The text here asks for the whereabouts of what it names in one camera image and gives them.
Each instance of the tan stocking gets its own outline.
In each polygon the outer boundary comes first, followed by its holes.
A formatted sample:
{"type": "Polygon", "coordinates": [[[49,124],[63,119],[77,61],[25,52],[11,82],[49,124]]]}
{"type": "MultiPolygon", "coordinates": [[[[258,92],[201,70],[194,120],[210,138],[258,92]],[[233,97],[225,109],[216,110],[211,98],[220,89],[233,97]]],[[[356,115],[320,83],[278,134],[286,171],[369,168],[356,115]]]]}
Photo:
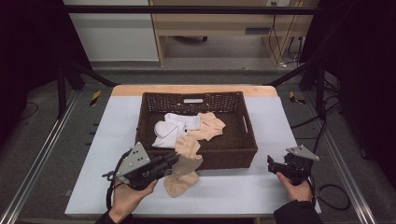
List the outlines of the tan stocking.
{"type": "Polygon", "coordinates": [[[222,129],[225,127],[225,124],[220,119],[217,119],[215,114],[212,112],[209,113],[199,113],[199,117],[201,117],[201,129],[197,131],[187,130],[188,136],[191,136],[197,140],[209,141],[216,135],[222,134],[222,129]]]}
{"type": "Polygon", "coordinates": [[[197,155],[200,145],[197,140],[180,136],[176,141],[175,151],[178,161],[172,166],[172,174],[165,177],[166,192],[171,197],[177,197],[198,181],[194,171],[202,164],[201,155],[197,155]]]}

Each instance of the white table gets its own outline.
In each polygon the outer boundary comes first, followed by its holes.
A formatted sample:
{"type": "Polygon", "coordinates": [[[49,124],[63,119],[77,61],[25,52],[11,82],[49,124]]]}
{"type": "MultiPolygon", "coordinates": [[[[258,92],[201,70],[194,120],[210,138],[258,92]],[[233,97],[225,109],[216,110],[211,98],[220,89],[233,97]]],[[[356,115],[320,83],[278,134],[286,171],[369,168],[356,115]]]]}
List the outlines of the white table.
{"type": "Polygon", "coordinates": [[[258,152],[250,168],[199,171],[199,181],[177,198],[171,198],[160,179],[154,192],[134,210],[135,217],[268,217],[288,202],[276,176],[268,172],[267,155],[283,162],[286,147],[296,142],[281,101],[271,87],[251,86],[118,86],[106,110],[81,169],[65,213],[92,217],[106,211],[102,177],[115,169],[121,154],[134,145],[141,93],[244,92],[258,152]]]}

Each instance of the wire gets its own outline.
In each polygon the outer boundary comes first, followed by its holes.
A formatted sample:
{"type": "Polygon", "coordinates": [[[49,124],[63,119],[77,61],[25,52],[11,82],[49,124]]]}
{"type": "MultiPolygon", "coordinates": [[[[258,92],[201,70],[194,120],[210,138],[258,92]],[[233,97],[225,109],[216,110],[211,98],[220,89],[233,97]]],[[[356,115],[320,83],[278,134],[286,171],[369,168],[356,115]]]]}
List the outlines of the wire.
{"type": "Polygon", "coordinates": [[[314,181],[314,178],[312,176],[310,176],[309,178],[306,179],[306,182],[308,183],[309,188],[311,188],[312,204],[315,206],[317,204],[317,197],[315,195],[315,181],[314,181]]]}
{"type": "MultiPolygon", "coordinates": [[[[329,96],[328,98],[326,98],[326,99],[325,99],[325,104],[327,104],[327,102],[328,102],[330,99],[332,99],[333,97],[338,97],[338,95],[332,95],[332,96],[329,96]]],[[[339,105],[341,105],[341,104],[338,102],[338,103],[335,103],[334,105],[331,105],[329,108],[327,108],[327,109],[325,110],[326,115],[331,114],[331,113],[333,112],[333,110],[334,110],[335,108],[337,108],[337,106],[339,106],[339,105]]],[[[301,127],[301,126],[304,126],[305,124],[308,124],[308,123],[314,121],[314,120],[317,119],[317,118],[319,118],[319,115],[314,116],[312,119],[308,119],[308,120],[306,120],[306,121],[304,121],[304,122],[302,122],[302,123],[300,123],[300,124],[296,124],[296,125],[290,126],[290,128],[291,128],[291,129],[299,128],[299,127],[301,127]]]]}
{"type": "Polygon", "coordinates": [[[323,135],[324,130],[326,129],[326,127],[327,127],[327,121],[324,120],[323,123],[322,123],[322,126],[321,126],[321,128],[320,128],[317,141],[315,141],[314,149],[312,150],[312,152],[313,152],[314,154],[317,152],[318,144],[319,144],[319,139],[320,139],[320,137],[323,135]]]}
{"type": "Polygon", "coordinates": [[[125,152],[124,154],[121,155],[121,158],[119,160],[119,162],[117,163],[116,169],[114,170],[114,172],[110,172],[108,174],[107,180],[111,179],[110,181],[110,186],[107,189],[107,193],[106,193],[106,207],[108,210],[111,209],[111,195],[113,194],[113,189],[118,187],[119,185],[122,185],[123,183],[118,184],[116,187],[114,187],[114,182],[115,182],[115,174],[117,173],[117,171],[120,168],[120,165],[122,164],[123,160],[129,155],[129,153],[131,152],[131,150],[125,152]]]}
{"type": "Polygon", "coordinates": [[[290,51],[291,45],[294,42],[294,36],[291,38],[291,41],[290,41],[290,44],[289,44],[289,48],[288,48],[289,57],[293,59],[293,64],[294,64],[295,68],[300,67],[300,57],[301,57],[302,47],[303,47],[303,38],[299,37],[299,40],[300,40],[300,45],[299,45],[299,48],[298,48],[297,52],[291,52],[290,51]]]}
{"type": "Polygon", "coordinates": [[[122,182],[122,183],[119,183],[118,185],[114,186],[113,189],[115,189],[116,187],[121,186],[121,185],[123,185],[123,184],[125,184],[125,183],[123,183],[123,182],[122,182]]]}
{"type": "Polygon", "coordinates": [[[350,10],[355,5],[356,1],[357,0],[350,0],[350,1],[347,1],[345,3],[342,2],[342,3],[340,3],[340,4],[338,4],[336,6],[336,8],[341,8],[341,7],[344,7],[345,5],[349,4],[348,5],[348,9],[346,10],[346,13],[341,17],[340,20],[335,22],[335,24],[332,27],[332,29],[323,37],[323,39],[321,41],[321,44],[317,47],[317,50],[311,55],[310,59],[312,58],[313,61],[316,61],[316,62],[318,62],[318,60],[321,59],[321,55],[323,55],[325,53],[325,50],[327,50],[327,46],[326,47],[323,47],[323,46],[325,46],[326,44],[328,45],[328,41],[333,38],[333,35],[334,35],[335,31],[338,29],[338,27],[341,25],[341,23],[347,17],[347,15],[349,14],[350,10]]]}
{"type": "Polygon", "coordinates": [[[340,87],[330,82],[329,80],[324,79],[324,85],[325,85],[325,89],[335,93],[340,93],[340,87]]]}
{"type": "Polygon", "coordinates": [[[281,48],[280,48],[279,39],[277,38],[277,34],[276,34],[275,23],[276,23],[276,15],[274,15],[273,24],[272,24],[272,29],[271,29],[271,32],[270,32],[269,38],[268,38],[268,43],[269,43],[269,45],[270,45],[270,49],[271,49],[271,51],[273,52],[274,57],[275,57],[274,50],[272,49],[272,46],[271,46],[271,35],[272,35],[272,32],[274,32],[275,39],[276,39],[276,43],[277,43],[277,47],[279,48],[279,56],[280,56],[280,58],[281,58],[286,64],[288,64],[288,63],[293,63],[293,62],[288,62],[288,61],[286,61],[286,60],[283,58],[283,56],[282,56],[282,53],[281,53],[282,50],[281,50],[281,48]]]}
{"type": "Polygon", "coordinates": [[[350,205],[351,205],[351,201],[350,201],[349,196],[347,195],[347,192],[346,192],[344,189],[342,189],[341,187],[339,187],[339,186],[337,186],[337,185],[334,185],[334,184],[325,184],[325,185],[321,186],[321,187],[318,189],[318,199],[319,199],[321,202],[323,202],[324,204],[326,204],[327,206],[329,206],[330,208],[333,208],[333,209],[339,210],[339,211],[346,211],[346,210],[350,207],[350,205]],[[346,195],[346,200],[347,200],[346,206],[344,206],[344,207],[336,207],[335,205],[333,205],[333,204],[331,204],[331,203],[328,203],[327,201],[325,201],[325,200],[321,197],[321,191],[324,190],[325,188],[328,188],[328,187],[337,188],[337,189],[341,190],[341,192],[343,192],[343,193],[346,195]]]}
{"type": "Polygon", "coordinates": [[[23,119],[28,119],[28,118],[32,117],[33,114],[35,114],[35,112],[37,112],[37,110],[38,110],[38,104],[33,103],[33,102],[27,102],[26,104],[27,104],[27,105],[35,105],[35,111],[33,111],[30,115],[27,115],[27,116],[21,118],[21,120],[23,120],[23,119]]]}

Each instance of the brown wicker basket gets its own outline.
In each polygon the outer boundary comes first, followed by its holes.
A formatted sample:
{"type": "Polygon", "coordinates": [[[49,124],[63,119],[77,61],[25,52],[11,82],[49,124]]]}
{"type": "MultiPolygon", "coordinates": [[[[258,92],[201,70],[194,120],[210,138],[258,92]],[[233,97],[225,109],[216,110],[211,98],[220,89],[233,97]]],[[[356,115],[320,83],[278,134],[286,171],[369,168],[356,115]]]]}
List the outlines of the brown wicker basket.
{"type": "Polygon", "coordinates": [[[198,155],[204,162],[199,170],[248,168],[257,152],[253,128],[241,91],[210,93],[145,92],[137,125],[135,141],[141,142],[151,157],[175,151],[172,148],[153,147],[156,139],[154,125],[164,120],[166,113],[197,115],[213,112],[225,123],[223,134],[210,141],[200,140],[198,155]],[[199,99],[201,103],[186,103],[199,99]]]}

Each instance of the gray floor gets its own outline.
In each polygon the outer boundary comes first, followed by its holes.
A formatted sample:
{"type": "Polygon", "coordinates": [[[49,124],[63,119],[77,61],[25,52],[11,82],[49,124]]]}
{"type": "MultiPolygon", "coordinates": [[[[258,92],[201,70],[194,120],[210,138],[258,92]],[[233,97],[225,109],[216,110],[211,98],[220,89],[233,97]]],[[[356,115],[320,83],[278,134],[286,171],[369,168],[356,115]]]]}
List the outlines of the gray floor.
{"type": "MultiPolygon", "coordinates": [[[[286,74],[287,68],[273,67],[259,38],[241,39],[236,37],[209,37],[207,42],[191,38],[172,38],[167,49],[164,68],[159,67],[105,67],[97,72],[112,81],[122,84],[166,83],[166,84],[256,84],[268,83],[286,74]]],[[[62,133],[51,149],[43,165],[41,174],[29,192],[24,207],[19,211],[19,223],[92,223],[92,219],[75,220],[64,214],[69,197],[67,191],[73,189],[79,170],[90,148],[97,124],[106,108],[111,88],[100,85],[89,77],[84,77],[86,87],[78,92],[76,104],[62,133]],[[95,106],[89,106],[95,91],[102,94],[95,106]]],[[[301,92],[296,77],[277,89],[282,100],[290,126],[299,124],[315,116],[310,100],[315,97],[313,91],[301,92]],[[297,99],[306,100],[301,105],[290,101],[290,91],[297,99]]],[[[23,179],[28,174],[36,156],[40,153],[46,139],[56,122],[57,91],[56,83],[37,88],[29,95],[28,104],[14,134],[0,151],[0,211],[3,213],[11,203],[23,179]]],[[[336,104],[332,98],[328,107],[336,104]]],[[[334,147],[340,152],[353,179],[359,186],[363,201],[367,203],[376,223],[396,223],[394,207],[396,192],[383,176],[375,161],[361,157],[360,146],[350,131],[347,120],[338,113],[338,109],[328,115],[326,135],[320,138],[317,154],[320,161],[315,162],[313,176],[317,188],[325,184],[343,186],[340,171],[333,160],[334,147]]],[[[318,136],[320,121],[315,120],[303,127],[293,129],[299,145],[314,148],[318,136]]],[[[346,204],[346,196],[338,189],[327,188],[321,197],[336,206],[346,204]]],[[[337,211],[321,201],[318,202],[326,223],[370,223],[362,222],[357,215],[359,204],[353,204],[346,211],[337,211]]],[[[273,223],[264,219],[262,223],[273,223]]]]}

